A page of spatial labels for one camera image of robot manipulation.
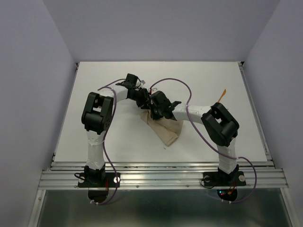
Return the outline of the beige cloth napkin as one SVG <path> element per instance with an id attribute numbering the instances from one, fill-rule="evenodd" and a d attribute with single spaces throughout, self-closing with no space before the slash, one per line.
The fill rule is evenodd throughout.
<path id="1" fill-rule="evenodd" d="M 143 111 L 140 118 L 156 133 L 160 140 L 169 147 L 181 135 L 184 121 L 175 121 L 166 118 L 153 120 L 150 110 Z"/>

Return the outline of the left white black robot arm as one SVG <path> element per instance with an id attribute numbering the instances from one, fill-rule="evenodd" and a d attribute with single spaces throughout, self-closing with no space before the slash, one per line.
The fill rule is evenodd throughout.
<path id="1" fill-rule="evenodd" d="M 81 122 L 87 132 L 88 159 L 83 173 L 76 173 L 80 188 L 104 187 L 106 183 L 114 186 L 114 176 L 106 176 L 104 146 L 105 135 L 113 120 L 113 110 L 122 100 L 131 99 L 143 109 L 149 109 L 150 92 L 143 87 L 143 82 L 134 74 L 128 73 L 126 79 L 114 81 L 112 88 L 106 85 L 103 93 L 90 92 L 81 116 Z"/>

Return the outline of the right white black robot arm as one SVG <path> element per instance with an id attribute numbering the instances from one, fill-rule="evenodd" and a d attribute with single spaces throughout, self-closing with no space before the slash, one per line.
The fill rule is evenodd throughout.
<path id="1" fill-rule="evenodd" d="M 212 106 L 194 106 L 180 101 L 171 102 L 163 92 L 150 95 L 151 115 L 154 119 L 166 118 L 175 121 L 189 121 L 205 127 L 209 138 L 216 144 L 214 148 L 204 137 L 204 142 L 218 154 L 217 179 L 222 184 L 234 181 L 239 170 L 235 154 L 235 141 L 239 123 L 221 103 Z"/>

